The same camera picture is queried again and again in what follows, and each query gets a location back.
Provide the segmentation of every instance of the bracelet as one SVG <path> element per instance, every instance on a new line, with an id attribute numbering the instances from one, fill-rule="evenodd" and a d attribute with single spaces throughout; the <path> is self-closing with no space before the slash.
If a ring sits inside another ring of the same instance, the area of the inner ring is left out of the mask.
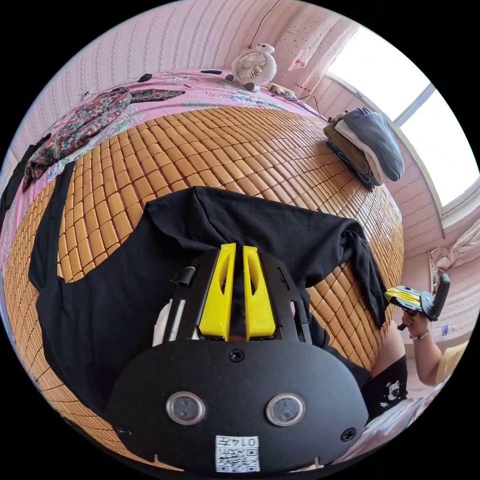
<path id="1" fill-rule="evenodd" d="M 427 331 L 425 333 L 422 333 L 421 335 L 417 335 L 417 336 L 410 335 L 410 340 L 423 340 L 429 333 L 430 333 L 430 330 L 427 329 Z"/>

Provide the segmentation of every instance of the pink bed sheet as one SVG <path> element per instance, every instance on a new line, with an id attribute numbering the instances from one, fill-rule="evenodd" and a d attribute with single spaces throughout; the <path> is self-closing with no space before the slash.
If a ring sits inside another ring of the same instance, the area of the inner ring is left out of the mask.
<path id="1" fill-rule="evenodd" d="M 33 182 L 25 193 L 19 188 L 12 206 L 5 216 L 0 234 L 0 271 L 5 271 L 5 265 L 10 255 L 10 248 L 15 232 L 28 207 L 37 195 L 63 171 L 64 166 L 68 162 L 75 161 L 80 155 L 92 150 L 120 132 L 165 115 L 218 107 L 251 107 L 286 110 L 308 117 L 323 119 L 318 112 L 301 100 L 287 100 L 281 95 L 272 94 L 263 87 L 259 92 L 252 93 L 239 85 L 226 81 L 225 76 L 228 73 L 230 72 L 224 71 L 218 75 L 214 73 L 200 73 L 199 70 L 181 70 L 159 73 L 147 82 L 127 84 L 132 90 L 182 90 L 185 91 L 185 94 L 171 100 L 131 104 L 120 118 L 105 128 L 95 138 L 92 138 L 88 145 L 66 159 L 52 165 L 39 180 Z M 91 99 L 92 97 L 86 98 L 84 102 L 77 105 L 75 110 L 83 104 L 88 103 Z M 53 128 L 50 129 L 52 135 L 63 127 L 72 115 L 73 112 L 58 121 Z"/>

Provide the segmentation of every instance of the qr code label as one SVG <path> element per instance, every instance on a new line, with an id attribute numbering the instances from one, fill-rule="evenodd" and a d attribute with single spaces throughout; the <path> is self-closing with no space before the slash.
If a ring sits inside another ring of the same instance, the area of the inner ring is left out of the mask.
<path id="1" fill-rule="evenodd" d="M 215 437 L 215 465 L 217 472 L 259 472 L 259 438 L 257 436 Z"/>

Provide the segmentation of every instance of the black shorts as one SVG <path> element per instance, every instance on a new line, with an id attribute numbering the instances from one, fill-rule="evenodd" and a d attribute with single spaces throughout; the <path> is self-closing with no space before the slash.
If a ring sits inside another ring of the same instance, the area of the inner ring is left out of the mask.
<path id="1" fill-rule="evenodd" d="M 404 355 L 361 388 L 369 422 L 407 398 L 407 377 Z"/>

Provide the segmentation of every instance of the window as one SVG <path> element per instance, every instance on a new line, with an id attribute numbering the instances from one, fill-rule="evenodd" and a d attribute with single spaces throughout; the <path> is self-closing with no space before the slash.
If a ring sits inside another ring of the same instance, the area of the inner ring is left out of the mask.
<path id="1" fill-rule="evenodd" d="M 430 83 L 401 51 L 360 27 L 328 71 L 395 120 Z"/>
<path id="2" fill-rule="evenodd" d="M 443 211 L 480 173 L 469 142 L 447 102 L 402 52 L 360 27 L 328 72 L 349 84 L 401 130 L 416 150 Z"/>
<path id="3" fill-rule="evenodd" d="M 467 137 L 437 90 L 400 129 L 428 170 L 442 207 L 479 179 Z"/>

